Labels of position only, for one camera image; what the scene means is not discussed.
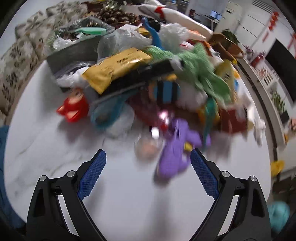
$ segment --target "metal screw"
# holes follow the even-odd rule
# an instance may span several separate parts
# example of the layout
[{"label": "metal screw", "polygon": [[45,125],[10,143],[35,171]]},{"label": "metal screw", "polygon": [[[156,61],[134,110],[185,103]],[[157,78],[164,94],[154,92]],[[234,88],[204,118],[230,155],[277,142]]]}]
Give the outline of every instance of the metal screw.
[{"label": "metal screw", "polygon": [[43,182],[45,179],[46,179],[46,176],[45,176],[45,175],[42,175],[42,176],[39,178],[39,180],[42,181],[42,182]]},{"label": "metal screw", "polygon": [[226,172],[226,171],[223,171],[222,175],[223,175],[223,177],[229,177],[230,176],[229,172]]},{"label": "metal screw", "polygon": [[255,176],[251,176],[251,180],[252,180],[253,182],[256,182],[256,181],[257,181],[257,178],[256,178]]},{"label": "metal screw", "polygon": [[74,171],[69,171],[68,173],[67,173],[67,176],[68,177],[73,177],[75,175],[75,172]]}]

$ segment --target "purple plush toy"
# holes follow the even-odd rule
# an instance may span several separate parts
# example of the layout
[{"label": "purple plush toy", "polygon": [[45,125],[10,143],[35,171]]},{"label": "purple plush toy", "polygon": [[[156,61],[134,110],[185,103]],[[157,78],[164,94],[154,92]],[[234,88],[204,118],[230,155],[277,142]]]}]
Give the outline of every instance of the purple plush toy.
[{"label": "purple plush toy", "polygon": [[183,154],[186,142],[194,148],[202,147],[199,133],[190,130],[186,120],[175,119],[172,127],[174,128],[173,137],[167,140],[158,164],[158,174],[165,178],[172,178],[190,164],[190,155]]}]

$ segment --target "floral sofa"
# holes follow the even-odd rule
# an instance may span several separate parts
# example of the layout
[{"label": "floral sofa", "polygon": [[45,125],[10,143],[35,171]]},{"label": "floral sofa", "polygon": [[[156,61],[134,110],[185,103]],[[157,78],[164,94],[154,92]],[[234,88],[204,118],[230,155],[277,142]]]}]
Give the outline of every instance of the floral sofa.
[{"label": "floral sofa", "polygon": [[62,1],[15,27],[16,42],[0,58],[0,126],[9,124],[30,73],[46,58],[45,43],[56,28],[81,18],[87,5]]}]

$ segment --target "green towel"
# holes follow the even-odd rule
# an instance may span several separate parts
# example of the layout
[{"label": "green towel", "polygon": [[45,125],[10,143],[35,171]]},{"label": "green towel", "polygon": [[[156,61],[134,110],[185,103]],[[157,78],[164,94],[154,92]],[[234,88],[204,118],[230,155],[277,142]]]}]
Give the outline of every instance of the green towel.
[{"label": "green towel", "polygon": [[[156,46],[150,46],[143,52],[151,55],[154,61],[174,57],[170,51],[163,51]],[[204,90],[218,102],[231,102],[230,89],[223,79],[214,74],[214,66],[210,63],[202,44],[198,43],[193,50],[184,51],[177,56],[184,61],[184,70],[176,73],[180,80],[192,84],[196,89]]]}]

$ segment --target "blue gripper pad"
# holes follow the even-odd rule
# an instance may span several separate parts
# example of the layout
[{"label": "blue gripper pad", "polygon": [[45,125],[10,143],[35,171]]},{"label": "blue gripper pad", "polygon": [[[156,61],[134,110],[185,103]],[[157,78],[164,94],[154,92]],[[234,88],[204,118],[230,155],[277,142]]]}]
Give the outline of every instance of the blue gripper pad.
[{"label": "blue gripper pad", "polygon": [[218,181],[196,150],[191,152],[190,161],[207,195],[216,200],[219,197]]},{"label": "blue gripper pad", "polygon": [[84,197],[89,196],[96,184],[104,166],[106,164],[106,153],[102,150],[93,163],[89,166],[83,177],[80,179],[79,191],[77,193],[82,201]]}]

